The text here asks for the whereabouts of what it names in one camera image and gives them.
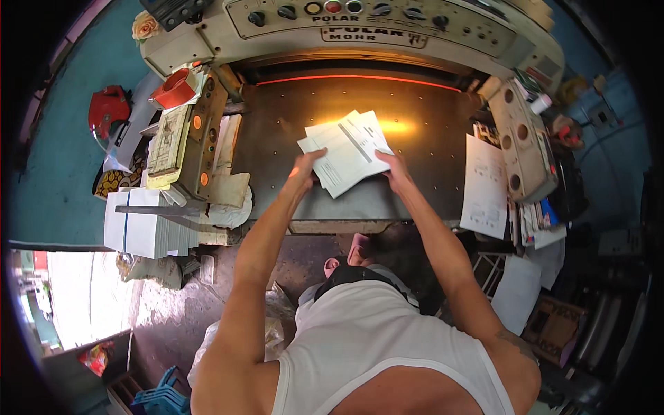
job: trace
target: artificial rose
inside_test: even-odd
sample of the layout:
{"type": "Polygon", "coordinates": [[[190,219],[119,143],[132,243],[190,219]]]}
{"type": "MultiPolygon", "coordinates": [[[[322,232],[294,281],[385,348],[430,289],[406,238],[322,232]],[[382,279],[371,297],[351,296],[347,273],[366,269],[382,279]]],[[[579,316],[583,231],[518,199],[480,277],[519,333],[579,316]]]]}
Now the artificial rose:
{"type": "Polygon", "coordinates": [[[160,32],[161,26],[147,11],[140,12],[131,26],[131,37],[141,43],[160,32]]]}

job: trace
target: white tank top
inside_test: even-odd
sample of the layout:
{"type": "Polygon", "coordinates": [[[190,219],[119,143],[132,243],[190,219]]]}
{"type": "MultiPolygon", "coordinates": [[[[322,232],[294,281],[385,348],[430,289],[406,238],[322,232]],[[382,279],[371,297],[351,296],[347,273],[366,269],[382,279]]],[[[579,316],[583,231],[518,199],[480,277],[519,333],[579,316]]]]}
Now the white tank top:
{"type": "Polygon", "coordinates": [[[392,366],[434,369],[466,389],[485,415],[514,415],[482,343],[420,315],[384,282],[331,288],[300,306],[295,322],[295,339],[279,358],[272,415],[326,415],[392,366]]]}

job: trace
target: blue plastic chair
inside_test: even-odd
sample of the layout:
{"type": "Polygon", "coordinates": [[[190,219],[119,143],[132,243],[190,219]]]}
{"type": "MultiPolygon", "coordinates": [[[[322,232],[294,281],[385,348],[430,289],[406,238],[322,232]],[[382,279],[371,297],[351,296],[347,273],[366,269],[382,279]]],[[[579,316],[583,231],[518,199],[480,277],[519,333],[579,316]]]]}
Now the blue plastic chair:
{"type": "Polygon", "coordinates": [[[135,415],[190,415],[189,398],[173,388],[177,367],[168,369],[154,389],[138,392],[131,403],[135,415]]]}

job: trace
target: machine control panel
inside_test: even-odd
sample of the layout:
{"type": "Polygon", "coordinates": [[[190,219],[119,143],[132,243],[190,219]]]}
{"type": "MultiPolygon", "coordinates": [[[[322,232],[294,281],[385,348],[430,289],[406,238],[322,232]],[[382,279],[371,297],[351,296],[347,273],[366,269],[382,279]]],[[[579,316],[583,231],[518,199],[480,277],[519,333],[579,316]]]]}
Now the machine control panel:
{"type": "Polygon", "coordinates": [[[224,8],[242,39],[319,27],[324,41],[422,48],[436,38],[498,57],[517,36],[500,13],[464,0],[226,0],[224,8]]]}

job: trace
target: tape roll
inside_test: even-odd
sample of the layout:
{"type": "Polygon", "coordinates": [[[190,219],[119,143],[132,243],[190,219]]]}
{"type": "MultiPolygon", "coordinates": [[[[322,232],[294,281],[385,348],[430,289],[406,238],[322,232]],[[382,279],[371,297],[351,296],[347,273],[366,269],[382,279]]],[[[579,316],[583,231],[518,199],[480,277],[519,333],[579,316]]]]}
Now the tape roll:
{"type": "Polygon", "coordinates": [[[165,110],[189,101],[196,94],[196,76],[188,69],[175,71],[150,96],[165,110]]]}

